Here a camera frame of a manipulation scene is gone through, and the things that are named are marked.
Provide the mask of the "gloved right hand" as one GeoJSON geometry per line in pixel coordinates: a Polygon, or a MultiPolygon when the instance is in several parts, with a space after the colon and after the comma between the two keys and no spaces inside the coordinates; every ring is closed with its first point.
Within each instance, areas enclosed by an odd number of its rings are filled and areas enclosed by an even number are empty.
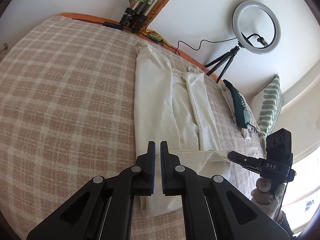
{"type": "Polygon", "coordinates": [[[251,192],[251,202],[253,202],[268,217],[275,219],[279,211],[285,191],[285,185],[279,184],[274,193],[271,192],[272,181],[267,178],[259,178],[256,182],[256,188],[251,192]]]}

